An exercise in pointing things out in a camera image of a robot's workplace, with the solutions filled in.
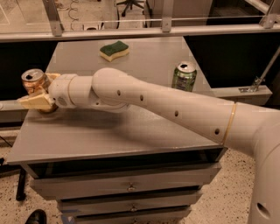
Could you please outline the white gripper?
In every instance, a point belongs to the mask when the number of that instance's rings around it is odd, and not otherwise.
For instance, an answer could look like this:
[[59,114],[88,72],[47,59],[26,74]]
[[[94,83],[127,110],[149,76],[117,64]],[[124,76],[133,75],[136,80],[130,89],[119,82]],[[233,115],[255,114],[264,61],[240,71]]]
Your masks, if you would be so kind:
[[48,93],[36,92],[17,99],[17,102],[25,109],[51,110],[54,103],[59,108],[75,109],[69,94],[70,83],[77,74],[46,73],[46,85]]

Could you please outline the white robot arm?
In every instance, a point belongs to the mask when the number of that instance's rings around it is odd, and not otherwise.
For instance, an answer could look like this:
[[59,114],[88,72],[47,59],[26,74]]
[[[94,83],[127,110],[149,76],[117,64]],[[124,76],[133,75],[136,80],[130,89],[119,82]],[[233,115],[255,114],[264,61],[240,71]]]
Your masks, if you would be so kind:
[[91,76],[30,69],[21,80],[28,95],[18,102],[26,109],[56,105],[119,112],[136,105],[250,155],[255,159],[255,183],[248,224],[279,224],[279,110],[150,84],[110,67]]

